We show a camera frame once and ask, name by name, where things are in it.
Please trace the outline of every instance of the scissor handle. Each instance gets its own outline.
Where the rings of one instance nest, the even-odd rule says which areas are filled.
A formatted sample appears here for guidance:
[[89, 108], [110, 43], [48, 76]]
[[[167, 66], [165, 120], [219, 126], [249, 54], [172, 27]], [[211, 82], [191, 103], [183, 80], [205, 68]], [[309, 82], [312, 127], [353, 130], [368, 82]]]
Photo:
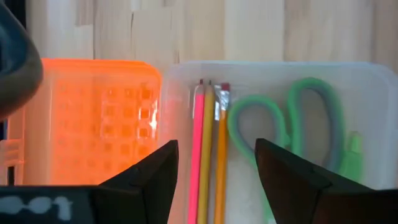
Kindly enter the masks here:
[[25, 104], [43, 79], [39, 53], [0, 1], [0, 120]]
[[[340, 173], [351, 180], [359, 182], [362, 174], [362, 155], [359, 150], [361, 145], [360, 136], [354, 134], [350, 139], [351, 143], [348, 144], [348, 149], [345, 149], [345, 121], [340, 99], [330, 84], [317, 78], [297, 80], [289, 90], [287, 107], [292, 122], [291, 142], [286, 132], [283, 112], [275, 102], [262, 95], [247, 96], [232, 104], [228, 116], [228, 131], [232, 142], [250, 163], [254, 167], [257, 167], [254, 149], [250, 147], [240, 133], [238, 118], [241, 112], [248, 107], [261, 106], [271, 112], [274, 121], [275, 139], [272, 142], [283, 148], [290, 144], [290, 149], [294, 154], [305, 157], [304, 115], [302, 106], [300, 105], [300, 97], [304, 90], [313, 90], [318, 93], [326, 105], [326, 112], [331, 127], [331, 143], [323, 165], [333, 172]], [[272, 211], [265, 196], [264, 201], [266, 202], [264, 214], [269, 220], [272, 218]]]

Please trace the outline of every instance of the orange bin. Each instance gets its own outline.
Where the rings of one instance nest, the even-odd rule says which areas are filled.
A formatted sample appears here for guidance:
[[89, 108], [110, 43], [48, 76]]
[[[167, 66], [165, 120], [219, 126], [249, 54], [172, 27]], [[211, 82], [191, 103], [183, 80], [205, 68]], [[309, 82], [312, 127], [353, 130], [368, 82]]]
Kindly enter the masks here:
[[157, 147], [160, 73], [144, 62], [44, 59], [37, 94], [10, 116], [0, 184], [99, 184]]

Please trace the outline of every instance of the scissors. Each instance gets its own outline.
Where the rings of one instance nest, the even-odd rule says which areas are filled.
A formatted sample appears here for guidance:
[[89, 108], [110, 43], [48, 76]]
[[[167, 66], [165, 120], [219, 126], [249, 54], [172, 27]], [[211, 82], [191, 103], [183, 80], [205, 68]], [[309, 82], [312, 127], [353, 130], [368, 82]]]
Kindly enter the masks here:
[[[301, 94], [304, 90], [312, 90], [325, 103], [328, 122], [330, 123], [330, 145], [329, 151], [324, 159], [322, 166], [332, 172], [336, 172], [343, 177], [359, 182], [362, 176], [362, 153], [361, 136], [357, 132], [351, 133], [351, 137], [345, 139], [344, 114], [340, 99], [333, 87], [317, 78], [303, 78], [293, 82], [288, 92], [287, 109], [292, 125], [291, 136], [287, 133], [286, 121], [282, 110], [270, 98], [263, 95], [250, 95], [241, 98], [231, 105], [228, 115], [228, 131], [233, 144], [237, 147], [246, 159], [257, 170], [254, 149], [243, 138], [239, 130], [240, 114], [251, 106], [261, 106], [271, 112], [273, 128], [275, 129], [274, 144], [290, 150], [297, 156], [306, 157], [305, 152], [305, 133], [304, 133], [304, 115], [300, 103]], [[264, 214], [266, 220], [273, 220], [272, 210], [266, 201]]]

